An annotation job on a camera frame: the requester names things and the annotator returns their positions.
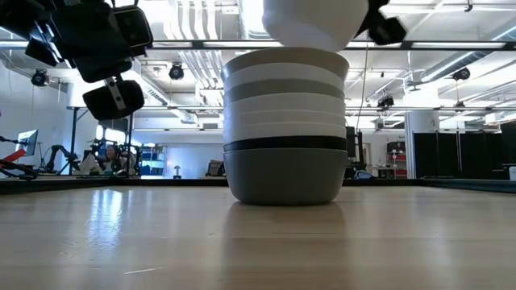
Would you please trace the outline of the small desktop monitor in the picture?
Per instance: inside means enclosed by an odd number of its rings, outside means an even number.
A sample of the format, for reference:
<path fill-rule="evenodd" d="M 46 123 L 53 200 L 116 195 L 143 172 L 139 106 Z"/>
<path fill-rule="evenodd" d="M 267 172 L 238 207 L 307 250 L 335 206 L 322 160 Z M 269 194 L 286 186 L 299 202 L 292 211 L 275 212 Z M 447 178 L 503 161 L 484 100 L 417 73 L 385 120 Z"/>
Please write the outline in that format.
<path fill-rule="evenodd" d="M 15 150 L 24 150 L 25 156 L 33 156 L 35 154 L 38 133 L 38 130 L 30 130 L 19 133 Z"/>

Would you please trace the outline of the dark box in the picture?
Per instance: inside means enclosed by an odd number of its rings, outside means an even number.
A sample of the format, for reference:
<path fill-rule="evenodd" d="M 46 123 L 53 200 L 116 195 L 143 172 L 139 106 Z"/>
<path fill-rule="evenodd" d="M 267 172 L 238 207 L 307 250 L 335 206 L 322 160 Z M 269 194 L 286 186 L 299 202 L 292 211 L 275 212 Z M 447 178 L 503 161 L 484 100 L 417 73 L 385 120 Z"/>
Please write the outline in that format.
<path fill-rule="evenodd" d="M 225 176 L 225 175 L 226 175 L 226 170 L 225 170 L 223 161 L 212 159 L 208 163 L 208 169 L 206 172 L 206 176 L 220 177 L 220 176 Z"/>

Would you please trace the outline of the black upright monitor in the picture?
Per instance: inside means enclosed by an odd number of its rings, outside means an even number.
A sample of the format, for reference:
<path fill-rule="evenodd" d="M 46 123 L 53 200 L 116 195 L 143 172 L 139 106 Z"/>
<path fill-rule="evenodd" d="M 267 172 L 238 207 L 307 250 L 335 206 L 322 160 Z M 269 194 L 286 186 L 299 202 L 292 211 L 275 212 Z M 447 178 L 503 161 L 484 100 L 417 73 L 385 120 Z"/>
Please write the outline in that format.
<path fill-rule="evenodd" d="M 360 130 L 353 126 L 346 126 L 347 136 L 347 167 L 346 179 L 354 179 L 360 170 L 366 169 L 364 158 L 363 135 Z"/>

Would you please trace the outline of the white bowl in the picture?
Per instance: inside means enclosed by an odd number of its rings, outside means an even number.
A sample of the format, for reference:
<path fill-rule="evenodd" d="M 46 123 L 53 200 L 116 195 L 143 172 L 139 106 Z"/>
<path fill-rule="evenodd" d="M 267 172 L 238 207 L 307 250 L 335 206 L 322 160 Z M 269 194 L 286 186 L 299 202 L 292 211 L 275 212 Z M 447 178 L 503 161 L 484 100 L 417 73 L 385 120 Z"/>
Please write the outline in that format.
<path fill-rule="evenodd" d="M 224 106 L 223 116 L 269 110 L 312 110 L 344 115 L 345 103 L 338 97 L 318 93 L 275 93 L 234 101 Z"/>
<path fill-rule="evenodd" d="M 286 136 L 333 136 L 344 138 L 346 128 L 320 122 L 270 122 L 225 128 L 223 142 Z"/>
<path fill-rule="evenodd" d="M 339 114 L 313 110 L 255 111 L 250 113 L 233 114 L 230 117 L 225 117 L 223 128 L 229 129 L 233 126 L 249 126 L 258 123 L 271 122 L 316 122 L 343 126 L 345 124 L 345 117 Z"/>
<path fill-rule="evenodd" d="M 317 81 L 343 90 L 344 79 L 324 68 L 298 63 L 259 64 L 240 69 L 227 77 L 224 90 L 256 81 L 304 80 Z"/>
<path fill-rule="evenodd" d="M 337 52 L 355 37 L 368 0 L 263 0 L 262 23 L 286 47 Z"/>

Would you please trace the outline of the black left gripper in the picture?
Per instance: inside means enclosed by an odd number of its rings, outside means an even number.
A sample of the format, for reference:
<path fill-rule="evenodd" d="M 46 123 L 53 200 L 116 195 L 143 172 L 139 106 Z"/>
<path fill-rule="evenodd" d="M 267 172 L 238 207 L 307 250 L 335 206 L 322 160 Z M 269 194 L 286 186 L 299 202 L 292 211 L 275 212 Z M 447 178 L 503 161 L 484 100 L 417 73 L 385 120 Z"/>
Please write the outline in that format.
<path fill-rule="evenodd" d="M 52 27 L 57 51 L 84 81 L 94 83 L 131 68 L 129 45 L 103 0 L 61 7 L 52 12 Z M 106 80 L 104 86 L 84 93 L 83 101 L 97 120 L 124 118 L 144 106 L 143 91 L 133 80 Z"/>

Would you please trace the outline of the black folding partition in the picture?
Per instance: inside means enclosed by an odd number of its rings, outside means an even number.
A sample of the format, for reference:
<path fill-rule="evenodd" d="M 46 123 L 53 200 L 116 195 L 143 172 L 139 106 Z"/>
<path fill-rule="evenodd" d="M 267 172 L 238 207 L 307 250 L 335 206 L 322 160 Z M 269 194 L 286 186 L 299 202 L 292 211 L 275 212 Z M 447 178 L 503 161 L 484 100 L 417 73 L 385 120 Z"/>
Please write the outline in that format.
<path fill-rule="evenodd" d="M 415 176 L 507 180 L 516 167 L 516 134 L 415 133 Z"/>

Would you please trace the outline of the person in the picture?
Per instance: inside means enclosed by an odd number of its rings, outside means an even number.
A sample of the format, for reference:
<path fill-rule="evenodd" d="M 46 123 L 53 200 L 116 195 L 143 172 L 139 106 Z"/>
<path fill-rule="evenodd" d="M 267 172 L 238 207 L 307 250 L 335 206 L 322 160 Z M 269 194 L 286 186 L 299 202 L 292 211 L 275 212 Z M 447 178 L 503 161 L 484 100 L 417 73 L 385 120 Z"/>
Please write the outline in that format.
<path fill-rule="evenodd" d="M 84 151 L 85 173 L 90 176 L 116 176 L 123 170 L 123 159 L 115 145 L 108 145 L 104 157 L 98 159 L 93 151 Z"/>

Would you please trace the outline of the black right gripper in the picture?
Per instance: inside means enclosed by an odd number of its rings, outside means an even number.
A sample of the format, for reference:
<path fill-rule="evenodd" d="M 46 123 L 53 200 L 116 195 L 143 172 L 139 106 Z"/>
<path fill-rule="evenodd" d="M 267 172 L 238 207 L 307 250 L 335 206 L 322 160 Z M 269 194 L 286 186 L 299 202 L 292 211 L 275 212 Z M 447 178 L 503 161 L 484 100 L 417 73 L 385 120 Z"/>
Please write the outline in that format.
<path fill-rule="evenodd" d="M 386 18 L 380 12 L 389 2 L 390 0 L 370 0 L 372 13 L 369 15 L 368 36 L 378 45 L 400 43 L 407 35 L 406 28 L 398 17 Z"/>

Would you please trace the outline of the red storage shelf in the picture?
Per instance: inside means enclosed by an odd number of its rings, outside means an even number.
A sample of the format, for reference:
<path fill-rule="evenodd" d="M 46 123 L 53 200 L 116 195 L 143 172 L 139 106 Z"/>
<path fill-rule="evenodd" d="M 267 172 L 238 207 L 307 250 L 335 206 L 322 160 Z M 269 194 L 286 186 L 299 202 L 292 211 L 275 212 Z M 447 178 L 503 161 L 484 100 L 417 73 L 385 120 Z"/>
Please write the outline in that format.
<path fill-rule="evenodd" d="M 406 144 L 404 141 L 387 143 L 386 162 L 394 179 L 407 177 Z"/>

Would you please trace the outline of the red flat piece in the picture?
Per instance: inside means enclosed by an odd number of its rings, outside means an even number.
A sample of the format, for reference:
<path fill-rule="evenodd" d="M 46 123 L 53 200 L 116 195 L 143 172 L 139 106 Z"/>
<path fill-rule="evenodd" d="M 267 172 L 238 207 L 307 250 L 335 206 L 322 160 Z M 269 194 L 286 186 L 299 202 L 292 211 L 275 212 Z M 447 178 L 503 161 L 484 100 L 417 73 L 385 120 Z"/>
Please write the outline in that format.
<path fill-rule="evenodd" d="M 14 163 L 16 160 L 24 157 L 26 155 L 26 151 L 24 149 L 19 149 L 12 154 L 4 157 L 2 160 L 10 163 Z"/>

